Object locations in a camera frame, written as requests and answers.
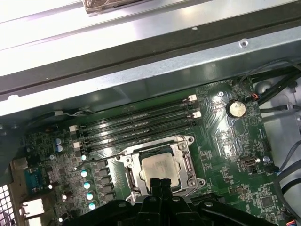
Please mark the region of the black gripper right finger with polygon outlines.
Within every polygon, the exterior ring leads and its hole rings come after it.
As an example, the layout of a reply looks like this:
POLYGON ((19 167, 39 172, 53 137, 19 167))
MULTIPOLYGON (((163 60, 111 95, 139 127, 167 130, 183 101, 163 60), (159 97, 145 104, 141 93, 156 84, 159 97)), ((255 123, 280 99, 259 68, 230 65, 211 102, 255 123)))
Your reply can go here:
POLYGON ((197 205, 180 196, 173 196, 171 180, 162 179, 162 194, 166 210, 174 226, 274 226, 234 207, 212 199, 203 199, 197 205))

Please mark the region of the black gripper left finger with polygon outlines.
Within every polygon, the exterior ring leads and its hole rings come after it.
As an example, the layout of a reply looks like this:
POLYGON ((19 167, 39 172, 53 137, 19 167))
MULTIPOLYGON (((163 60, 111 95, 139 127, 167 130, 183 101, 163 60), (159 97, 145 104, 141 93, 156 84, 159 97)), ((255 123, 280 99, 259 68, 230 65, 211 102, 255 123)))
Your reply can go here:
POLYGON ((159 226, 162 212, 162 187, 158 178, 150 181, 151 193, 134 205, 114 200, 79 218, 79 226, 159 226))

